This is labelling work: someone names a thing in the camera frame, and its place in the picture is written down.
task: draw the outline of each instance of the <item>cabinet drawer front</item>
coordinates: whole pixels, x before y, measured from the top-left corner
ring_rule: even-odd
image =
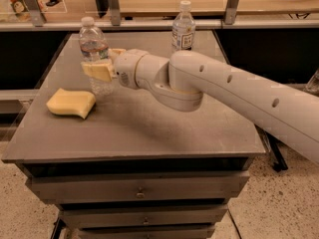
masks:
[[[239,194],[247,171],[126,176],[33,178],[29,188],[46,203],[230,198]]]
[[[213,231],[213,226],[162,227],[156,229],[101,229],[80,231],[79,237],[81,239],[206,239],[212,235]]]
[[[214,224],[222,219],[226,210],[226,205],[116,208],[62,211],[60,218],[70,228]]]

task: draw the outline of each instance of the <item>speckled floor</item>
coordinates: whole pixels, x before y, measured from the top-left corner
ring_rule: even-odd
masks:
[[[0,156],[6,145],[0,141]],[[270,155],[256,158],[248,183],[230,200],[211,239],[319,238],[319,166],[284,145],[280,148],[289,169],[278,173],[271,168]],[[29,191],[16,166],[0,162],[0,175],[0,239],[50,238],[57,209]]]

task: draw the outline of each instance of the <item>cabinet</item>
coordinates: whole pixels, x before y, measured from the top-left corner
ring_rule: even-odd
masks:
[[[107,33],[114,48],[170,53],[170,32]],[[209,31],[195,49],[222,60]],[[86,119],[58,117],[46,101],[58,90],[89,90],[78,35],[72,35],[9,143],[27,186],[81,238],[204,239],[265,153],[254,125],[204,97],[193,113],[173,111],[143,90],[115,91]]]

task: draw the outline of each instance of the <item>water bottle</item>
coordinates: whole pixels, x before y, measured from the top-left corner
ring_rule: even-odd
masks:
[[[91,70],[98,71],[99,64],[106,63],[109,57],[109,45],[102,30],[95,26],[94,18],[82,18],[82,28],[79,33],[79,44],[85,62],[91,63]],[[89,77],[93,94],[97,103],[106,101],[106,96],[114,90],[112,82],[105,82],[95,78],[94,74]]]
[[[80,49],[85,61],[97,61],[108,58],[109,45],[102,30],[95,26],[94,18],[81,20]]]
[[[304,91],[312,95],[319,96],[319,69],[317,69],[315,74],[306,84]]]
[[[191,14],[191,3],[180,1],[179,14],[172,22],[172,51],[192,50],[195,36],[195,21]]]

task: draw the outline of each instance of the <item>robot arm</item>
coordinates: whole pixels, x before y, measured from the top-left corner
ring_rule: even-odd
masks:
[[[190,51],[169,60],[129,50],[115,68],[121,85],[146,89],[178,111],[195,111],[206,93],[319,164],[317,97]]]

